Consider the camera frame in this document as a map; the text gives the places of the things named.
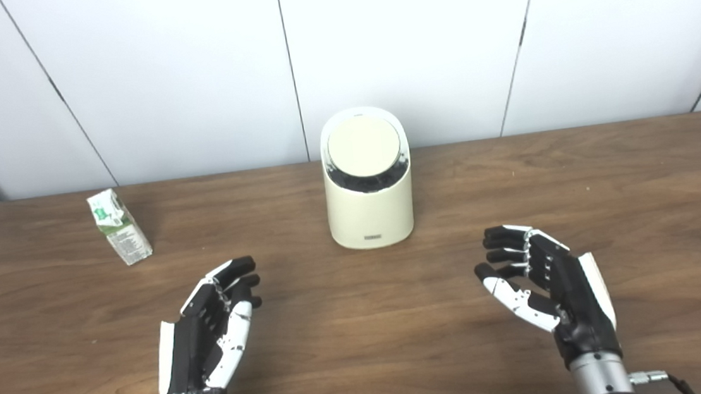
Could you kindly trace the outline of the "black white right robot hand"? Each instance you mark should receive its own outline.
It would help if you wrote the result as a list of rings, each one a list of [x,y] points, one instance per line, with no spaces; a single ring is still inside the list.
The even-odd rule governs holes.
[[[611,294],[591,252],[530,226],[484,231],[487,260],[475,267],[484,288],[521,320],[551,333],[568,367],[590,354],[623,357]]]

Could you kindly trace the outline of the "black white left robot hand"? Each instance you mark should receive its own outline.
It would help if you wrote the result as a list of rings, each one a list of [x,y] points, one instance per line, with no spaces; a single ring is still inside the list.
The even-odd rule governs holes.
[[[262,305],[257,263],[246,255],[209,271],[173,322],[159,327],[158,394],[228,394]]]

